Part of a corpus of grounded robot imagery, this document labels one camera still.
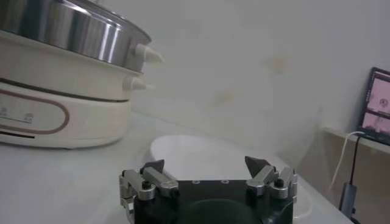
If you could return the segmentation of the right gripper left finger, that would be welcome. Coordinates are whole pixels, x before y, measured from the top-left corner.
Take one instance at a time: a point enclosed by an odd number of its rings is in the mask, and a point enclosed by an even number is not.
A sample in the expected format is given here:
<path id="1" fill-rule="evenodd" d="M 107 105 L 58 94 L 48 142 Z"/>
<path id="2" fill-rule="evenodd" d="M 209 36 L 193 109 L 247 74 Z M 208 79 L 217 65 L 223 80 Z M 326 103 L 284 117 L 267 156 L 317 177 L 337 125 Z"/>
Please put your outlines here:
<path id="1" fill-rule="evenodd" d="M 179 182 L 163 174 L 163 159 L 147 162 L 139 171 L 123 170 L 119 176 L 119 203 L 132 213 L 130 204 L 134 199 L 151 201 L 157 196 L 176 198 L 180 195 Z"/>

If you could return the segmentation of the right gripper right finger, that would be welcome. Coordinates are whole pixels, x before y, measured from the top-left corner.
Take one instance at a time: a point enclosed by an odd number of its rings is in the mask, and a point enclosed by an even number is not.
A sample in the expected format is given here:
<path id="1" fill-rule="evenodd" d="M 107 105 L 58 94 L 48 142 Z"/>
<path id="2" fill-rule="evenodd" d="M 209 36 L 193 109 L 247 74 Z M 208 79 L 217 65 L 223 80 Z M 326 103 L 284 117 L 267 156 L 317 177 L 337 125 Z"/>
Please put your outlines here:
<path id="1" fill-rule="evenodd" d="M 265 159 L 251 156 L 244 157 L 251 179 L 246 181 L 247 188 L 259 197 L 268 193 L 277 200 L 297 199 L 297 174 L 290 167 L 284 167 L 280 172 Z"/>

